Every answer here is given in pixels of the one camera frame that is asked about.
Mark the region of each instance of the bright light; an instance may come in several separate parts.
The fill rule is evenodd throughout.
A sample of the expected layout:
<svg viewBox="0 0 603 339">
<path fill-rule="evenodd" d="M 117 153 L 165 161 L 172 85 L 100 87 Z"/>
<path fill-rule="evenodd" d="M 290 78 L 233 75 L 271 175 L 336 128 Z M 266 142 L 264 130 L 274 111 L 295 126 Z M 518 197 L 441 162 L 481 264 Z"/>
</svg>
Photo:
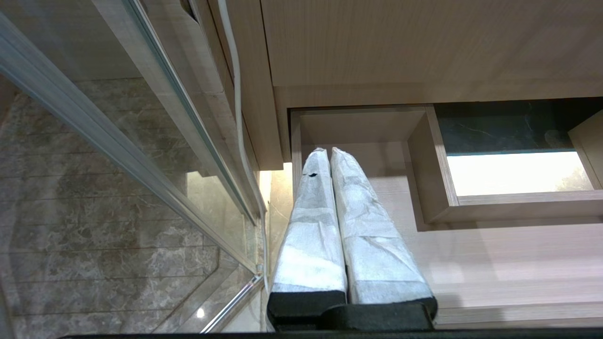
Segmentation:
<svg viewBox="0 0 603 339">
<path fill-rule="evenodd" d="M 576 152 L 449 156 L 447 159 L 458 196 L 593 189 Z"/>
</svg>

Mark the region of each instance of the white cable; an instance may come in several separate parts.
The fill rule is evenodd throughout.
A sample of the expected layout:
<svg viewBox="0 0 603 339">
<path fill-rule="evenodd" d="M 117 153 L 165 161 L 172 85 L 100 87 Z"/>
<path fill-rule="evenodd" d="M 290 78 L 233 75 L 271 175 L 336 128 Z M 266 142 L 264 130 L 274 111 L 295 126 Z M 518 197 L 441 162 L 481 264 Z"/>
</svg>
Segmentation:
<svg viewBox="0 0 603 339">
<path fill-rule="evenodd" d="M 239 65 L 239 54 L 236 50 L 235 35 L 232 32 L 232 26 L 230 25 L 230 18 L 228 16 L 228 8 L 226 6 L 226 0 L 218 0 L 218 6 L 220 10 L 220 17 L 222 18 L 222 24 L 224 25 L 224 32 L 226 33 L 226 41 L 228 41 L 228 47 L 230 49 L 230 56 L 232 58 L 232 68 L 234 72 L 235 82 L 235 118 L 236 118 L 236 137 L 239 143 L 239 154 L 241 155 L 241 162 L 243 169 L 245 169 L 245 175 L 249 184 L 253 189 L 253 194 L 256 197 L 257 206 L 260 210 L 260 222 L 262 223 L 262 241 L 264 242 L 264 288 L 266 293 L 270 293 L 268 287 L 268 244 L 266 240 L 266 205 L 260 193 L 259 186 L 257 185 L 256 178 L 251 172 L 251 166 L 249 165 L 249 159 L 245 152 L 245 145 L 243 144 L 243 118 L 241 116 L 241 67 Z"/>
</svg>

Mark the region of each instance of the glass shower door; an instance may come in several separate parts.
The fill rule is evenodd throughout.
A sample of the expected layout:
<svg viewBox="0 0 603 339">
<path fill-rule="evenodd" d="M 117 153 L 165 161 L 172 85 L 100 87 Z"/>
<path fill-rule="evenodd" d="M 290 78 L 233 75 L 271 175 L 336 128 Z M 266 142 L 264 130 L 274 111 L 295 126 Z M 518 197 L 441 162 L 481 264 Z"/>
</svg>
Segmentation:
<svg viewBox="0 0 603 339">
<path fill-rule="evenodd" d="M 201 330 L 255 273 L 256 217 L 127 5 L 0 4 L 21 89 L 0 132 L 17 338 Z"/>
</svg>

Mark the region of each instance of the white protective wrap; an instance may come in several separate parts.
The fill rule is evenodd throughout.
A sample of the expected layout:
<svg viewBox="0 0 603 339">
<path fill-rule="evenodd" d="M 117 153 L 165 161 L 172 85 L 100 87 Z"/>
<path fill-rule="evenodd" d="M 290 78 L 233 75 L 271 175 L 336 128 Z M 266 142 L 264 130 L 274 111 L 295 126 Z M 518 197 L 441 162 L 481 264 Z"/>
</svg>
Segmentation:
<svg viewBox="0 0 603 339">
<path fill-rule="evenodd" d="M 347 278 L 327 151 L 303 167 L 274 270 L 272 292 L 346 292 Z"/>
<path fill-rule="evenodd" d="M 333 147 L 331 173 L 350 302 L 394 303 L 433 297 L 356 159 Z"/>
</svg>

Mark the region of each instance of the black marble surface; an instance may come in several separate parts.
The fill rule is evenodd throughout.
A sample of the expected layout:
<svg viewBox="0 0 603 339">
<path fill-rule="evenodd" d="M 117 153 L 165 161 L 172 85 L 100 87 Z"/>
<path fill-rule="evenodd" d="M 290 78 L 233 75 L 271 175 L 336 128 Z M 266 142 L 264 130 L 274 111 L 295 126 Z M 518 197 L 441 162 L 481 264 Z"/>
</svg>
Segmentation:
<svg viewBox="0 0 603 339">
<path fill-rule="evenodd" d="M 603 98 L 435 104 L 450 156 L 574 149 L 569 130 L 603 109 Z"/>
</svg>

